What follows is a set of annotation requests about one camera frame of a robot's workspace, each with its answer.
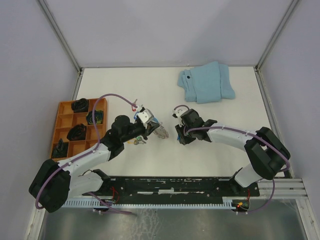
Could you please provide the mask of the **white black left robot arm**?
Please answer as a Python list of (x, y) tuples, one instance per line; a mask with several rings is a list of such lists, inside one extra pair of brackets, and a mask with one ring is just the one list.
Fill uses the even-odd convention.
[(160, 124), (153, 119), (144, 122), (146, 116), (137, 118), (132, 123), (128, 116), (119, 115), (111, 128), (93, 147), (67, 158), (62, 162), (45, 160), (29, 187), (29, 193), (35, 198), (35, 207), (53, 213), (73, 197), (90, 192), (106, 195), (111, 189), (107, 175), (100, 171), (85, 171), (106, 163), (117, 157), (124, 149), (124, 144), (136, 137), (148, 136)]

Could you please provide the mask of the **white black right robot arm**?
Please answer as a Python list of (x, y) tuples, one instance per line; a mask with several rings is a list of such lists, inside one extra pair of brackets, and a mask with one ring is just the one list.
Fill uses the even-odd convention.
[(195, 140), (225, 144), (246, 152), (249, 164), (238, 170), (229, 183), (236, 196), (247, 191), (248, 186), (259, 180), (273, 180), (279, 172), (290, 168), (291, 157), (275, 133), (268, 127), (250, 131), (224, 125), (216, 120), (204, 121), (192, 108), (179, 105), (172, 116), (179, 121), (175, 126), (178, 141), (188, 145)]

